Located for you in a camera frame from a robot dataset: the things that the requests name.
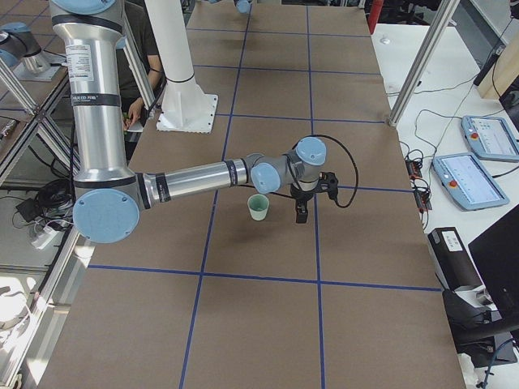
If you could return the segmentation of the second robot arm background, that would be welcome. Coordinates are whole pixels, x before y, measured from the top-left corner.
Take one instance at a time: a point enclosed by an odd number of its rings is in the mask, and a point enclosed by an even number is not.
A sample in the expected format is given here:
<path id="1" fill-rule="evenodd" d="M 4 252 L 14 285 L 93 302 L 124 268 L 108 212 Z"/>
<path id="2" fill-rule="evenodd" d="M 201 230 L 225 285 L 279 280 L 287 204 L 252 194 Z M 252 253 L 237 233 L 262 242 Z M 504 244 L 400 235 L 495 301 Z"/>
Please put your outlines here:
<path id="1" fill-rule="evenodd" d="M 46 54 L 22 22 L 1 26 L 1 59 L 23 81 L 50 82 L 61 67 L 58 55 Z"/>

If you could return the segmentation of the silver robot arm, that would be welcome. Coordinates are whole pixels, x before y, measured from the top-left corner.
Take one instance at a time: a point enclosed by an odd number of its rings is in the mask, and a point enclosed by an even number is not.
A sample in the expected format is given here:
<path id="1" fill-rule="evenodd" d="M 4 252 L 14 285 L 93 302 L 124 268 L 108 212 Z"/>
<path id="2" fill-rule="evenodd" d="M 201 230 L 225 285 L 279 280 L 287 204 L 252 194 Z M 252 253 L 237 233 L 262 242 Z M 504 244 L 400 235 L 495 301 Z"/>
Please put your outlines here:
<path id="1" fill-rule="evenodd" d="M 54 31 L 66 48 L 71 104 L 79 148 L 73 222 L 95 243 L 128 237 L 140 213 L 182 196 L 251 183 L 267 194 L 289 185 L 317 191 L 324 179 L 325 144 L 306 137 L 282 156 L 261 154 L 171 173 L 136 173 L 127 165 L 122 132 L 117 44 L 127 29 L 120 1 L 52 1 Z M 187 32 L 178 2 L 148 5 L 167 78 L 159 130 L 209 133 L 218 98 L 195 80 Z"/>

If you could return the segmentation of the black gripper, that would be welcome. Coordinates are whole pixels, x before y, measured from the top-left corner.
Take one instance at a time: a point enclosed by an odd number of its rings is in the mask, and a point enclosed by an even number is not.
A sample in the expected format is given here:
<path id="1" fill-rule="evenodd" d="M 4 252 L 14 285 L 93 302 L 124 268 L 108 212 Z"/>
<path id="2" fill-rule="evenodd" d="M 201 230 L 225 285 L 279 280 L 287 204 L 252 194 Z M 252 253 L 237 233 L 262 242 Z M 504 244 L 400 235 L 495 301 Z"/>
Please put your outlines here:
<path id="1" fill-rule="evenodd" d="M 307 202 L 313 197 L 318 188 L 318 180 L 313 182 L 295 182 L 290 185 L 290 195 L 295 200 L 296 223 L 307 222 Z"/>

